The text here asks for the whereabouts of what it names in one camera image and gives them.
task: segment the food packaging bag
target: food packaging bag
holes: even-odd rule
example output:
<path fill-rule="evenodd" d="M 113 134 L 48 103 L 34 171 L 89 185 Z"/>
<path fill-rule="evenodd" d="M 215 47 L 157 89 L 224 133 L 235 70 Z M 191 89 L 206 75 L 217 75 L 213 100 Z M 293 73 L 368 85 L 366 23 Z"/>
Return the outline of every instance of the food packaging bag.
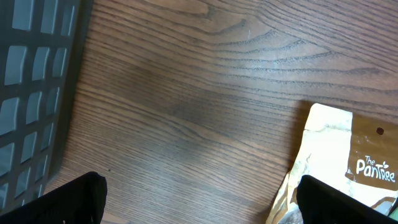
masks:
<path fill-rule="evenodd" d="M 314 104 L 266 224 L 303 223 L 297 186 L 310 175 L 388 215 L 398 193 L 398 126 Z"/>

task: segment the the pantree logo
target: the pantree logo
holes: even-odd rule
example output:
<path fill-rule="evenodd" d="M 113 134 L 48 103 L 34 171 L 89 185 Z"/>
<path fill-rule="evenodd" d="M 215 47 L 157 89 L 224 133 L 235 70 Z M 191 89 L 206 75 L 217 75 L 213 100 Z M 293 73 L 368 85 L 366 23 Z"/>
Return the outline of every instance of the the pantree logo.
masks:
<path fill-rule="evenodd" d="M 376 164 L 370 156 L 365 156 L 366 161 L 358 159 L 356 162 L 356 174 L 363 173 L 365 177 L 377 178 L 395 183 L 395 173 L 387 170 L 389 167 L 384 161 L 382 164 Z"/>

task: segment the dark wooden surface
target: dark wooden surface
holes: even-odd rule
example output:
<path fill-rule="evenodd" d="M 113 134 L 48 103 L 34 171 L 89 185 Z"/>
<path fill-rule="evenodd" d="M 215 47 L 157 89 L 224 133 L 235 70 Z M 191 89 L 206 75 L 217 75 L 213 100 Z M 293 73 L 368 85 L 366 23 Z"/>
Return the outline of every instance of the dark wooden surface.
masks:
<path fill-rule="evenodd" d="M 47 190 L 94 170 L 108 223 L 264 223 L 312 103 L 398 123 L 397 21 L 396 0 L 98 0 Z"/>

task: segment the gray plastic basket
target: gray plastic basket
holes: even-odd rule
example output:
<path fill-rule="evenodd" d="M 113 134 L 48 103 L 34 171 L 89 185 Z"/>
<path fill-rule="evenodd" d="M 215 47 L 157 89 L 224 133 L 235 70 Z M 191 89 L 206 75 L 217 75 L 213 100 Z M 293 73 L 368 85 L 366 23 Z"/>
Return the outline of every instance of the gray plastic basket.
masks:
<path fill-rule="evenodd" d="M 91 5 L 0 1 L 0 215 L 59 170 Z"/>

